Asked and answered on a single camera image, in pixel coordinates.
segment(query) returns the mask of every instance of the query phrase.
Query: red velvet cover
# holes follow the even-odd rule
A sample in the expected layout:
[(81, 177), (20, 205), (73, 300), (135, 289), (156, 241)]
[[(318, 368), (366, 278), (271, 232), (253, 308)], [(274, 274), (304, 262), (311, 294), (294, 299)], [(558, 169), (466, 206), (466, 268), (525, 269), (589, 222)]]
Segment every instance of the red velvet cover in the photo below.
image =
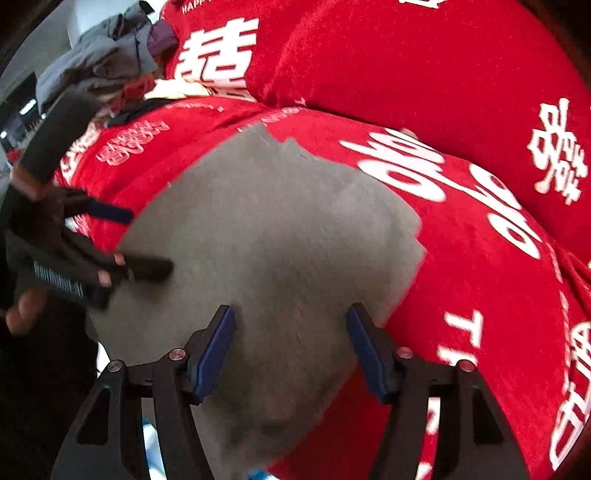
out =
[[(415, 209), (427, 255), (387, 329), (425, 359), (475, 361), (533, 480), (548, 478), (591, 408), (590, 273), (485, 170), (383, 127), (207, 98), (178, 101), (127, 127), (91, 129), (64, 158), (60, 179), (139, 213), (204, 153), (254, 122), (280, 141), (295, 138), (315, 155), (360, 168)], [(125, 230), (96, 220), (85, 227), (107, 249)], [(366, 478), (386, 419), (357, 372), (322, 424), (272, 471), (282, 480)], [(430, 432), (423, 478), (436, 422)]]
[(408, 128), (503, 179), (591, 261), (591, 96), (517, 0), (171, 0), (163, 14), (180, 40), (167, 76)]

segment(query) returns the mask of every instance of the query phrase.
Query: ceiling light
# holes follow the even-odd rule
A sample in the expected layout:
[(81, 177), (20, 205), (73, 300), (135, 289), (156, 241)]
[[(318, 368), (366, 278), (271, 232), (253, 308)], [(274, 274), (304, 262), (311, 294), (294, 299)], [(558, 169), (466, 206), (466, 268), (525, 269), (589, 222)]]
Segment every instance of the ceiling light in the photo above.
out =
[(30, 99), (29, 102), (24, 107), (22, 107), (22, 110), (19, 113), (21, 115), (24, 115), (29, 110), (31, 110), (31, 108), (33, 108), (36, 104), (37, 104), (37, 101), (34, 98)]

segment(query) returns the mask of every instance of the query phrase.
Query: gray felt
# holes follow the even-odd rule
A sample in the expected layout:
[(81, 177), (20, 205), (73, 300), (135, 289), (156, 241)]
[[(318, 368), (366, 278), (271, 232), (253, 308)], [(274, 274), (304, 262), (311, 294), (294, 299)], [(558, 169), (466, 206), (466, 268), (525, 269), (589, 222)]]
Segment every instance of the gray felt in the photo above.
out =
[(123, 286), (93, 322), (111, 358), (154, 361), (217, 307), (238, 329), (216, 391), (195, 409), (216, 479), (292, 449), (355, 364), (345, 312), (383, 325), (423, 257), (420, 221), (362, 172), (314, 157), (262, 125), (235, 135), (163, 191), (122, 250), (170, 257), (165, 285)]

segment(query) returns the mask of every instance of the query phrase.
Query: black clamp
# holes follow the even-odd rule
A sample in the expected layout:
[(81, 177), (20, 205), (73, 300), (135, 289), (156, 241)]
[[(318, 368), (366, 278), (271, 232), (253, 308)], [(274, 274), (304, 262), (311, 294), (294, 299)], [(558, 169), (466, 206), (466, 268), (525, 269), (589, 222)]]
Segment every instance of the black clamp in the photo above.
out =
[(392, 405), (370, 480), (415, 480), (429, 397), (441, 399), (432, 480), (529, 480), (507, 419), (475, 365), (427, 362), (377, 328), (363, 305), (347, 330), (370, 392)]
[[(65, 226), (67, 218), (83, 213), (124, 225), (134, 218), (130, 210), (100, 202), (83, 190), (51, 185), (62, 156), (99, 108), (94, 98), (64, 92), (15, 167), (47, 194), (32, 201), (10, 185), (0, 208), (0, 226), (5, 231), (8, 266), (25, 285), (44, 284), (69, 300), (104, 309), (121, 281), (163, 281), (174, 266), (165, 258), (108, 255)], [(107, 278), (101, 280), (101, 273)]]
[[(213, 480), (191, 415), (212, 391), (235, 331), (220, 306), (205, 330), (157, 362), (109, 364), (82, 406), (51, 480), (148, 480), (141, 398), (153, 397), (168, 480)], [(507, 420), (473, 363), (426, 362), (374, 326), (363, 305), (347, 329), (370, 392), (392, 405), (370, 480), (415, 480), (429, 397), (441, 399), (433, 480), (529, 480)]]
[(157, 362), (112, 361), (78, 412), (51, 480), (149, 480), (141, 398), (150, 397), (168, 480), (213, 480), (191, 405), (213, 391), (235, 330), (233, 310), (221, 305), (206, 329)]

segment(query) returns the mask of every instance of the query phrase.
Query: dark sleeve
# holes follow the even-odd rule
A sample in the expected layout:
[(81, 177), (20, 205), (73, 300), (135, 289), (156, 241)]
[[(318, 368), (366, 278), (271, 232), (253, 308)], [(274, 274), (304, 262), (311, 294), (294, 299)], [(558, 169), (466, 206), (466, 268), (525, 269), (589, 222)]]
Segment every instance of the dark sleeve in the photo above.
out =
[(0, 330), (0, 478), (48, 479), (61, 443), (96, 380), (86, 312), (50, 297), (34, 330)]

